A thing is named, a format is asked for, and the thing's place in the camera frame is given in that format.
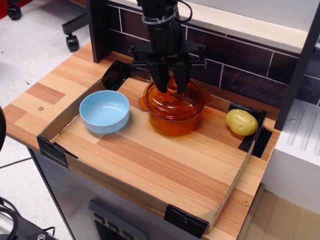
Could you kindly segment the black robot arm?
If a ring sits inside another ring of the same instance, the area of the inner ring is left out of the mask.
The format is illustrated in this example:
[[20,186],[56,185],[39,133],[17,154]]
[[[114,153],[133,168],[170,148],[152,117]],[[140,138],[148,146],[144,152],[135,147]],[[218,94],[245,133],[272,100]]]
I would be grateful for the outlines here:
[[162,93],[167,92],[169,70],[173,71],[177,91],[182,94],[190,81],[191,67],[205,67],[207,64],[204,57],[206,46],[183,37],[182,24],[192,17],[181,19],[178,3],[177,0],[137,2],[142,8],[141,20],[148,29],[150,41],[129,47],[132,63],[136,68],[147,68]]

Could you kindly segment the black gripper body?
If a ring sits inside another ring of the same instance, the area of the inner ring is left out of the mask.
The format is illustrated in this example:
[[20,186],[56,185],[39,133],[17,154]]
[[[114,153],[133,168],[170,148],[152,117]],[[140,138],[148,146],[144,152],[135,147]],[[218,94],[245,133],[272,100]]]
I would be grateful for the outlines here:
[[143,18],[142,22],[148,29],[150,41],[129,47],[135,67],[163,66],[172,70],[185,67],[189,70],[207,66],[206,46],[186,40],[178,20]]

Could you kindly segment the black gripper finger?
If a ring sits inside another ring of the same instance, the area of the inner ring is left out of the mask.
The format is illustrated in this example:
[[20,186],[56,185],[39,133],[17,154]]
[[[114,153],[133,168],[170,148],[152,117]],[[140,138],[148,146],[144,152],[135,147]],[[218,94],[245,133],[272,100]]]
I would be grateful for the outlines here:
[[165,63],[160,60],[148,60],[147,68],[157,89],[162,93],[166,93],[170,76]]
[[177,85],[177,92],[184,93],[190,81],[191,65],[184,61],[178,61],[173,67],[173,75]]

